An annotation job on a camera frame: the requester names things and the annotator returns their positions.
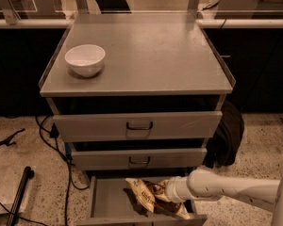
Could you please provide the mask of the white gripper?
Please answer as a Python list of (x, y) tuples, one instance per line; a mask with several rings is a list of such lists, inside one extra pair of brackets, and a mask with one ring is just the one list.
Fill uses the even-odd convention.
[(159, 190), (155, 192), (155, 197), (163, 202), (185, 202), (192, 198), (191, 191), (188, 187), (187, 177), (172, 177), (170, 179), (165, 179), (159, 182), (161, 188), (164, 190)]

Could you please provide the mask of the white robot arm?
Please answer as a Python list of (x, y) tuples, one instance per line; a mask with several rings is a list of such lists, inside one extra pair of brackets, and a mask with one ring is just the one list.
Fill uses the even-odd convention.
[(185, 177), (162, 181), (159, 196), (166, 202), (227, 196), (273, 213), (271, 226), (283, 226), (283, 177), (280, 180), (225, 177), (196, 169)]

